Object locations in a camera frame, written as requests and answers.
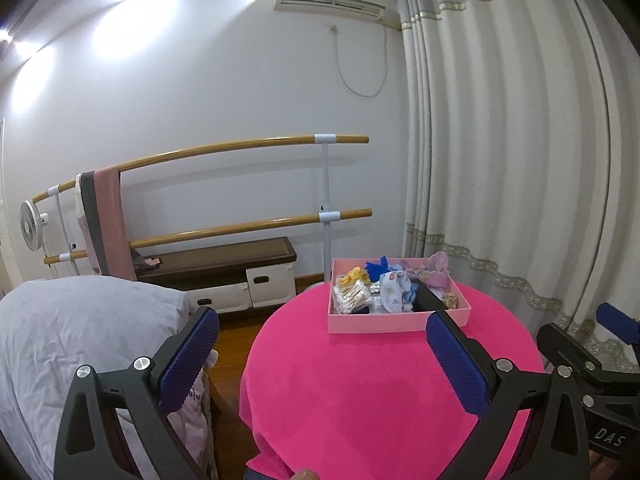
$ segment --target round table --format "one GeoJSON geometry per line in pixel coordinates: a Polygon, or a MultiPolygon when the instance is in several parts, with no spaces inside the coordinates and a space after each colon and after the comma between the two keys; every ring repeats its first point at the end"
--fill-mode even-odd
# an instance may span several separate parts
{"type": "MultiPolygon", "coordinates": [[[[465,334],[493,358],[542,372],[536,345],[516,317],[458,286],[472,307],[465,334]]],[[[328,285],[296,296],[255,339],[240,416],[260,454],[247,465],[278,480],[305,468],[322,480],[436,479],[477,417],[462,409],[424,331],[329,334],[328,298],[328,285]]],[[[504,474],[526,418],[518,414],[488,478],[504,474]]]]}

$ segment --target storage drawer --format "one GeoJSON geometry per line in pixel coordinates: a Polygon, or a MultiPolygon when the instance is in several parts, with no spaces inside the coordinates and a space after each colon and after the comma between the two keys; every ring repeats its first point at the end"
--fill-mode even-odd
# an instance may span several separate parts
{"type": "Polygon", "coordinates": [[[249,284],[246,282],[187,290],[186,293],[192,308],[196,309],[203,304],[216,312],[235,312],[251,307],[249,284]]]}
{"type": "Polygon", "coordinates": [[[287,303],[296,295],[293,264],[247,269],[246,276],[255,308],[287,303]]]}

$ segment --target white fan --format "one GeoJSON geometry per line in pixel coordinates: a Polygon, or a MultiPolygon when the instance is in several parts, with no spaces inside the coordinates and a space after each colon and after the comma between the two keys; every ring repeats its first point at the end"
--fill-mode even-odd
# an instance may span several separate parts
{"type": "Polygon", "coordinates": [[[37,251],[44,243],[43,226],[49,223],[49,215],[40,214],[36,205],[25,200],[20,205],[20,230],[27,247],[37,251]]]}

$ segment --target pink box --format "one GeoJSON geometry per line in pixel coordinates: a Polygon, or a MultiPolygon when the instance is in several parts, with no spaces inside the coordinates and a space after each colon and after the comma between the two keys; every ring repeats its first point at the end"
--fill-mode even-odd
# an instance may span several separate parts
{"type": "MultiPolygon", "coordinates": [[[[410,268],[417,269],[424,265],[426,258],[387,258],[390,264],[405,262],[410,268]]],[[[432,312],[403,312],[402,314],[332,314],[334,312],[334,290],[333,286],[338,276],[343,276],[353,267],[364,269],[366,262],[379,263],[375,258],[336,258],[334,260],[331,284],[332,290],[329,295],[329,319],[328,327],[331,333],[357,334],[357,333],[385,333],[385,332],[418,332],[424,330],[427,318],[432,312]]],[[[447,310],[451,319],[458,326],[465,326],[471,314],[471,307],[465,297],[451,280],[451,291],[458,297],[458,308],[447,310]]]]}

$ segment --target curtain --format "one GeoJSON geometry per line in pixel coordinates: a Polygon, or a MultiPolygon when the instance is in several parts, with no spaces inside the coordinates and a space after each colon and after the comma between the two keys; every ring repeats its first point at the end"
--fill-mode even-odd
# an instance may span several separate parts
{"type": "Polygon", "coordinates": [[[633,352],[594,321],[640,317],[640,59],[601,0],[398,0],[409,83],[404,256],[532,333],[555,321],[606,367],[633,352]]]}

